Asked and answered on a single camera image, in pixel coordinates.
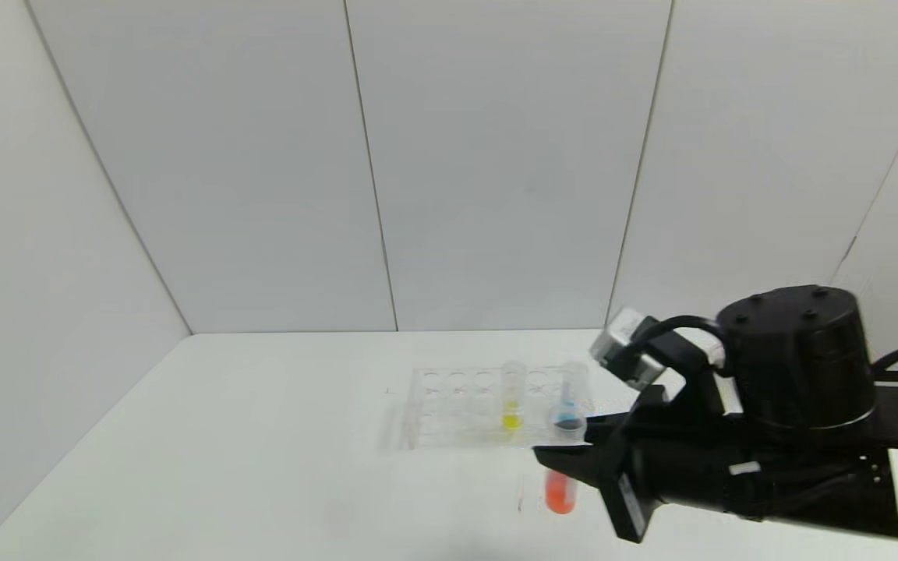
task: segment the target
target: wall seam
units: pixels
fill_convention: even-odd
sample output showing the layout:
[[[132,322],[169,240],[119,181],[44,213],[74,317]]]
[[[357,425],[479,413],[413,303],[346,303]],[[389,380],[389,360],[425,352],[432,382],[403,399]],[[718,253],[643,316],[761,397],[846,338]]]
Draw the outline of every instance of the wall seam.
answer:
[[[889,174],[892,173],[892,169],[896,164],[896,160],[898,160],[898,146],[896,146],[896,152],[892,156],[892,160],[889,161],[889,166],[886,168],[886,173],[882,176],[882,182],[879,183],[879,188],[875,190],[875,196],[872,197],[872,202],[868,204],[868,210],[865,211],[864,216],[861,218],[860,223],[858,223],[857,230],[854,231],[854,237],[851,238],[850,245],[847,246],[847,251],[844,252],[844,256],[837,263],[837,267],[833,270],[833,273],[830,274],[830,278],[827,281],[827,284],[833,284],[834,281],[837,280],[837,274],[840,273],[840,267],[844,265],[845,260],[847,260],[848,256],[851,255],[851,249],[854,246],[854,243],[858,240],[858,235],[861,235],[861,229],[865,226],[866,221],[868,221],[868,215],[872,213],[873,207],[875,207],[875,203],[879,199],[879,195],[882,194],[882,190],[885,188],[886,181],[889,180]]]
[[[380,196],[377,192],[377,173],[373,170],[373,150],[369,145],[369,130],[366,127],[366,107],[362,102],[362,86],[359,84],[359,63],[355,60],[355,41],[352,39],[352,18],[348,15],[348,0],[342,0],[345,10],[345,29],[348,32],[348,50],[352,54],[352,73],[355,76],[355,95],[359,99],[359,116],[362,117],[362,137],[366,141],[366,159],[369,161],[369,180],[373,185],[373,201],[377,202],[377,226],[380,230],[380,247],[384,251],[384,269],[387,273],[387,289],[390,292],[390,312],[393,313],[393,328],[400,330],[397,323],[397,306],[393,298],[393,277],[390,276],[390,260],[387,258],[386,238],[384,237],[384,217],[380,214]]]
[[[82,129],[82,136],[85,138],[85,141],[89,143],[89,149],[92,150],[97,166],[103,171],[103,176],[106,178],[107,184],[110,185],[110,191],[113,192],[115,201],[117,201],[117,206],[120,207],[122,217],[124,217],[124,220],[127,221],[128,226],[131,228],[131,232],[134,234],[138,245],[140,245],[140,249],[142,249],[143,254],[147,257],[147,262],[150,263],[150,268],[154,271],[154,274],[156,274],[159,283],[161,283],[161,288],[163,288],[164,293],[168,295],[168,299],[170,299],[171,305],[174,306],[175,312],[179,314],[179,319],[182,320],[182,324],[186,326],[186,331],[189,331],[190,335],[195,334],[196,331],[193,331],[193,328],[189,326],[189,322],[186,322],[186,316],[182,313],[182,309],[179,308],[179,303],[175,301],[175,297],[171,294],[171,290],[168,290],[168,283],[165,283],[164,277],[161,276],[161,271],[157,269],[157,265],[154,265],[153,256],[150,255],[150,251],[147,251],[147,245],[143,242],[143,238],[140,237],[138,228],[136,228],[134,221],[131,220],[131,216],[127,212],[127,206],[124,205],[124,201],[120,198],[120,194],[118,194],[117,188],[113,184],[113,178],[110,177],[110,171],[106,169],[106,164],[103,164],[103,159],[99,155],[99,150],[96,150],[96,143],[93,143],[92,137],[89,136],[89,130],[85,126],[85,121],[82,120],[82,115],[78,112],[78,107],[75,106],[75,100],[72,99],[71,92],[68,90],[68,84],[65,83],[64,76],[61,75],[61,68],[58,66],[58,62],[54,58],[54,53],[47,43],[47,37],[44,35],[44,30],[40,28],[40,22],[37,20],[37,14],[33,11],[33,5],[30,0],[24,0],[23,3],[26,4],[26,10],[30,14],[30,19],[33,20],[33,27],[37,30],[37,36],[40,37],[40,44],[44,47],[44,52],[47,53],[47,60],[51,62],[51,67],[54,68],[54,75],[61,84],[61,90],[65,94],[65,99],[68,100],[68,107],[71,108],[72,113],[75,115],[75,120],[78,121],[79,128]]]
[[[639,175],[642,174],[642,161],[646,154],[646,143],[649,141],[649,126],[653,122],[653,110],[656,107],[656,93],[660,87],[660,76],[663,74],[663,61],[667,54],[667,43],[670,41],[670,22],[674,17],[674,1],[670,0],[670,7],[667,8],[667,26],[663,30],[663,46],[660,47],[660,60],[656,63],[656,77],[653,78],[653,94],[649,99],[649,113],[646,115],[646,126],[642,133],[642,145],[639,147],[639,159],[637,160],[637,173],[635,173],[633,181],[633,192],[630,195],[630,207],[626,213],[626,224],[623,224],[623,239],[619,245],[619,258],[616,259],[616,273],[612,276],[612,291],[609,291],[609,305],[605,309],[605,319],[603,319],[602,327],[609,323],[612,316],[612,302],[616,298],[616,285],[619,283],[619,271],[623,265],[623,256],[626,255],[626,239],[630,234],[630,221],[633,220],[633,207],[635,205],[635,196],[639,188]]]

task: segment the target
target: orange liquid vial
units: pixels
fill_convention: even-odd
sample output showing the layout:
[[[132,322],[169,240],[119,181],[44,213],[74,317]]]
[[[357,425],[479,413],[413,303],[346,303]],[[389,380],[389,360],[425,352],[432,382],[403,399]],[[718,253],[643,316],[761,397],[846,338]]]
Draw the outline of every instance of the orange liquid vial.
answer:
[[[546,470],[546,506],[556,514],[574,510],[577,502],[577,480],[563,473]]]

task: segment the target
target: yellow liquid vial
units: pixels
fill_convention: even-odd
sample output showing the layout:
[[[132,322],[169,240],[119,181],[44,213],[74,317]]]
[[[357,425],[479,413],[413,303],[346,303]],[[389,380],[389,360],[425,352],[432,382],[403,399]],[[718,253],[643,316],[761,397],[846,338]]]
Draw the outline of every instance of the yellow liquid vial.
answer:
[[[521,428],[521,412],[517,402],[508,402],[505,404],[505,412],[501,415],[501,424],[505,425],[508,430],[516,430]]]

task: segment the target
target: robotic arm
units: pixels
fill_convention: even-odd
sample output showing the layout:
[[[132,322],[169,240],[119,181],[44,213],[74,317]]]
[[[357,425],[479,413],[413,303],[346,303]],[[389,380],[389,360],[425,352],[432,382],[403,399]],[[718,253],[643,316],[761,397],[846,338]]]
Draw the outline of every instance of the robotic arm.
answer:
[[[778,288],[731,303],[716,322],[641,320],[617,316],[592,348],[641,391],[631,410],[589,418],[588,445],[534,449],[542,465],[601,491],[617,536],[641,542],[653,511],[677,503],[898,537],[888,455],[898,448],[898,351],[870,363],[854,295]],[[674,333],[681,327],[719,338],[719,372]],[[685,380],[673,400],[652,384],[664,369]],[[744,412],[724,413],[717,373],[734,379]]]

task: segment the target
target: plastic vial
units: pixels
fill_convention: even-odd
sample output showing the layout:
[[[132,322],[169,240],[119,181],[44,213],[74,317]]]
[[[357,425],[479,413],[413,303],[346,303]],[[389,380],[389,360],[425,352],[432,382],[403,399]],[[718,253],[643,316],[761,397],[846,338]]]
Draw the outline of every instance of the plastic vial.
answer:
[[[577,480],[546,469],[546,506],[556,514],[567,514],[577,503]]]
[[[521,405],[525,401],[525,365],[505,362],[501,367],[501,424],[508,430],[521,428]]]
[[[553,435],[562,440],[582,440],[588,426],[581,409],[581,395],[588,383],[588,367],[581,362],[567,362],[560,367],[560,371],[564,378],[560,386],[560,399],[550,408],[550,426]]]

